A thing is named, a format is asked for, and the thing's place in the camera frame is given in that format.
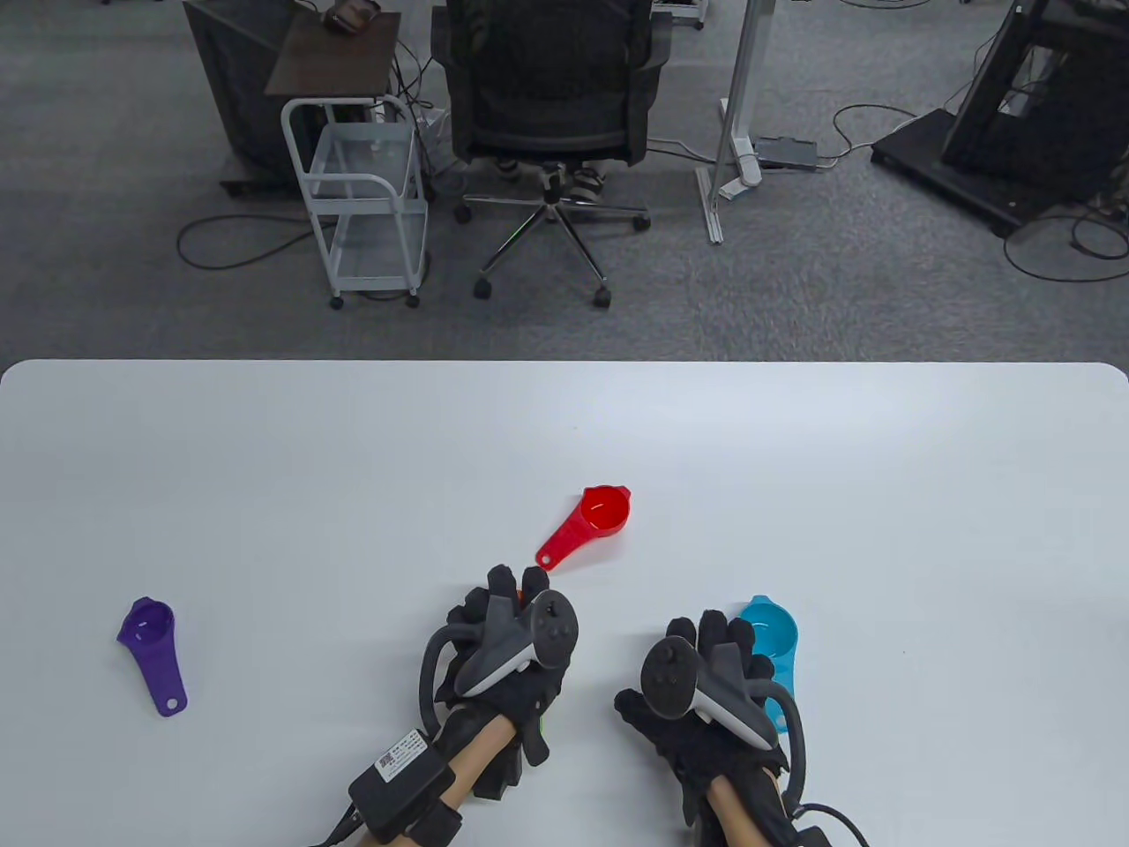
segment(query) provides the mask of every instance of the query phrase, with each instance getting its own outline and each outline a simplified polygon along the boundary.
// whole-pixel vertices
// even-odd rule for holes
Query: floor
[[[1129,280],[1040,282],[1012,270],[980,224],[877,169],[865,152],[825,173],[774,174],[721,210],[710,246],[693,165],[649,156],[613,172],[611,201],[646,202],[654,227],[587,229],[614,303],[593,309],[586,269],[540,233],[474,300],[475,268],[516,225],[467,227],[432,209],[423,305],[357,302],[340,313],[313,244],[242,271],[182,264],[177,229],[227,211],[300,213],[229,200],[227,152],[180,3],[0,0],[0,372],[36,357],[989,359],[1129,367]],[[764,134],[839,149],[832,113],[857,102],[924,111],[968,81],[1003,0],[865,11],[780,0],[759,120]],[[426,9],[411,41],[426,44]],[[715,0],[676,34],[651,133],[709,150],[719,131],[741,5]],[[440,73],[429,89],[443,90]],[[844,119],[858,139],[900,119]],[[475,189],[490,176],[470,175]],[[187,245],[221,262],[286,227],[247,224]],[[1016,244],[1048,272],[1093,273],[1061,229]],[[1108,271],[1100,267],[1099,272]]]

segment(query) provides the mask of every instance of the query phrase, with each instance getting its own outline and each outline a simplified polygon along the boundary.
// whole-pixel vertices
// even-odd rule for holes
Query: forearm
[[[745,811],[734,791],[733,784],[725,777],[718,777],[710,783],[709,791],[706,792],[706,800],[717,814],[721,823],[721,831],[725,832],[725,841],[728,847],[771,847],[768,839],[761,835],[753,823],[752,818]]]
[[[455,758],[450,760],[450,769],[455,771],[455,781],[443,793],[440,801],[452,809],[458,809],[463,805],[463,801],[471,795],[474,783],[482,776],[482,771],[514,740],[516,733],[514,724],[501,715],[483,726],[482,732],[475,735],[470,744],[455,753]],[[360,845],[375,844],[377,840],[371,832],[366,832],[365,838],[360,841]],[[400,836],[388,847],[418,847],[418,845],[408,836]]]

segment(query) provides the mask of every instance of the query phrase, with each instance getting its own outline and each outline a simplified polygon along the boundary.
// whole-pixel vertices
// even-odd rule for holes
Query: chair backrest
[[[638,158],[628,101],[631,70],[650,49],[650,0],[448,0],[447,9],[469,89],[462,104],[452,90],[452,120],[473,124],[474,155]]]

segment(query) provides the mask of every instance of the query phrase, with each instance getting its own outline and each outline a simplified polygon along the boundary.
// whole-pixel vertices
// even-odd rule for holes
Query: black glove
[[[487,575],[488,587],[473,588],[463,601],[447,614],[448,623],[482,623],[487,617],[490,596],[508,597],[516,617],[533,597],[549,587],[549,575],[539,567],[527,568],[522,575],[522,594],[518,599],[517,583],[513,571],[499,565]],[[460,669],[479,648],[476,641],[455,640],[455,657],[447,666],[447,674],[435,695],[436,702],[453,709],[443,734],[436,742],[448,756],[454,756],[471,737],[497,715],[504,715],[517,727],[514,742],[499,753],[482,777],[475,783],[474,793],[480,797],[499,800],[507,785],[517,785],[522,774],[520,749],[533,766],[540,765],[549,756],[549,748],[541,737],[541,716],[557,699],[561,680],[568,663],[546,669],[532,662],[520,673],[510,673],[489,689],[471,698],[455,693],[455,676]]]
[[[697,644],[707,661],[716,645],[735,641],[741,647],[745,679],[771,679],[774,672],[770,658],[753,655],[752,625],[741,619],[727,625],[719,611],[704,612],[697,632],[689,618],[676,618],[666,628],[666,635]],[[707,724],[693,711],[677,721],[667,721],[651,711],[644,696],[631,689],[615,696],[615,710],[669,762],[682,784],[686,826],[700,819],[703,847],[725,845],[720,822],[706,800],[710,783],[719,776],[729,780],[749,817],[773,847],[793,847],[798,842],[796,828],[773,781],[773,777],[788,768],[779,744],[771,750],[756,750],[720,724]]]

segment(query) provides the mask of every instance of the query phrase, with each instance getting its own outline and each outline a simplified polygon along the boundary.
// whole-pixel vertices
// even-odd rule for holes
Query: purple measuring cup
[[[176,664],[173,610],[159,600],[141,597],[122,621],[117,640],[124,644],[141,669],[152,705],[163,717],[184,711],[189,696]]]

